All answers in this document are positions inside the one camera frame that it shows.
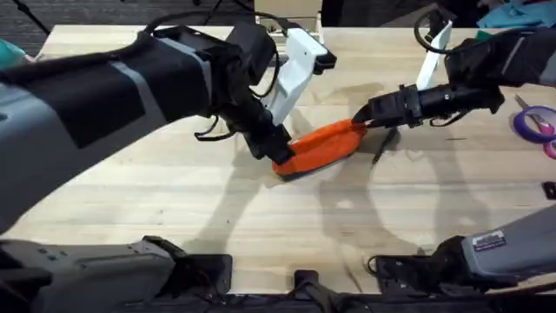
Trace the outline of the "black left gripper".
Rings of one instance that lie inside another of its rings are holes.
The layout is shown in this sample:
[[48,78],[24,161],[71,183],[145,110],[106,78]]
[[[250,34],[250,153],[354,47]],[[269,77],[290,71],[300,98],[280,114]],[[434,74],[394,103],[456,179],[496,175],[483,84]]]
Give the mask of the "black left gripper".
[[224,44],[211,48],[210,54],[210,113],[228,126],[227,134],[211,139],[220,141],[241,133],[255,158],[268,157],[276,164],[286,163],[295,155],[288,145],[291,136],[274,124],[270,111],[252,94],[241,48]]

